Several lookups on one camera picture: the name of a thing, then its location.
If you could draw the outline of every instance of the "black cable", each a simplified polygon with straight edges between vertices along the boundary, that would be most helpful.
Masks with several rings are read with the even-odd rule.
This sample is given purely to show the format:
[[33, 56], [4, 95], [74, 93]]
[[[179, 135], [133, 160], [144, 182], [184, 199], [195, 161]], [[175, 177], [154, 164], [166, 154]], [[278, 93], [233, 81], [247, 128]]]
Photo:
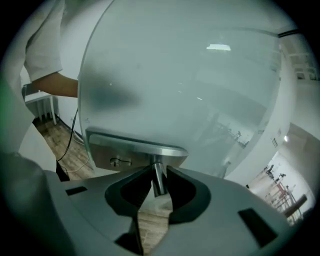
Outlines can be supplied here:
[[76, 109], [76, 112], [75, 112], [75, 115], [74, 115], [74, 118], [73, 118], [73, 122], [72, 122], [72, 127], [71, 127], [71, 134], [70, 134], [70, 139], [69, 139], [69, 142], [68, 142], [68, 146], [66, 147], [65, 149], [65, 152], [63, 154], [63, 156], [61, 156], [57, 162], [59, 162], [67, 153], [69, 147], [70, 147], [70, 143], [71, 143], [71, 140], [72, 140], [72, 133], [74, 132], [74, 127], [75, 127], [75, 123], [76, 123], [76, 118], [77, 118], [77, 113], [78, 113], [78, 109]]

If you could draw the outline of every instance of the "person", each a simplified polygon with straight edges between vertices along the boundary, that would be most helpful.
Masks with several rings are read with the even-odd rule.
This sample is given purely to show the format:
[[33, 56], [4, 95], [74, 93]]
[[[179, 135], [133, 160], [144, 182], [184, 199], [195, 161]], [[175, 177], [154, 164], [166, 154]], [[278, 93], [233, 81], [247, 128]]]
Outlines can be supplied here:
[[[23, 101], [20, 78], [23, 66], [38, 90], [56, 96], [78, 96], [78, 81], [59, 74], [62, 70], [59, 45], [64, 6], [64, 0], [48, 0], [40, 5], [20, 28], [4, 55], [1, 74], [18, 101]], [[36, 162], [43, 170], [57, 172], [61, 181], [69, 179], [32, 120], [18, 153]]]

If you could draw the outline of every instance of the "transparent glass panel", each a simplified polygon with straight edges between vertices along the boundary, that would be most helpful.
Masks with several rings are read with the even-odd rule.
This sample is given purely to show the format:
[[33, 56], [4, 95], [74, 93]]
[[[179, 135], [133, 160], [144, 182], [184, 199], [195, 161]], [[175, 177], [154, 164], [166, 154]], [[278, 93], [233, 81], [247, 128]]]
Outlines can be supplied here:
[[115, 0], [82, 62], [82, 134], [182, 147], [182, 168], [223, 177], [258, 132], [279, 67], [259, 1]]

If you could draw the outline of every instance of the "white sleeve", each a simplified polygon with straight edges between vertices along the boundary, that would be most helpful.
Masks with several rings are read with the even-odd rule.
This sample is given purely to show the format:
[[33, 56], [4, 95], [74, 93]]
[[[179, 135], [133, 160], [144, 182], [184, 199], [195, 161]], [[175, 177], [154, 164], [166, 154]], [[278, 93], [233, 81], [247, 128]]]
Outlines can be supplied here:
[[24, 66], [31, 81], [62, 70], [60, 26], [64, 6], [64, 0], [53, 1], [50, 13], [27, 43]]

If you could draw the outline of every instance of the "white shirt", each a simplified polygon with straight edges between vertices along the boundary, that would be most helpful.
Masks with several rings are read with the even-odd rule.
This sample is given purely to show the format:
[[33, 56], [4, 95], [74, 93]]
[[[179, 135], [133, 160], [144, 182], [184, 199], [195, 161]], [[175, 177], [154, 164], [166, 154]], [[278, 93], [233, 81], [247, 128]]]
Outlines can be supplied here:
[[[20, 28], [3, 58], [1, 73], [14, 93], [12, 97], [15, 98], [15, 102], [12, 100], [14, 106], [23, 102], [20, 79], [23, 66], [31, 81], [62, 70], [59, 45], [64, 5], [64, 0], [49, 0], [42, 4]], [[12, 124], [12, 130], [7, 130], [7, 137], [17, 134], [18, 120], [20, 120], [18, 115], [23, 115], [21, 119], [26, 119], [25, 116], [30, 115], [25, 104], [21, 106], [19, 114], [11, 113], [16, 116], [11, 117], [11, 120], [16, 120], [16, 123]], [[36, 162], [42, 169], [55, 172], [55, 155], [32, 124], [32, 119], [29, 118], [25, 122], [28, 122], [27, 129], [18, 131], [19, 134], [24, 133], [18, 153]]]

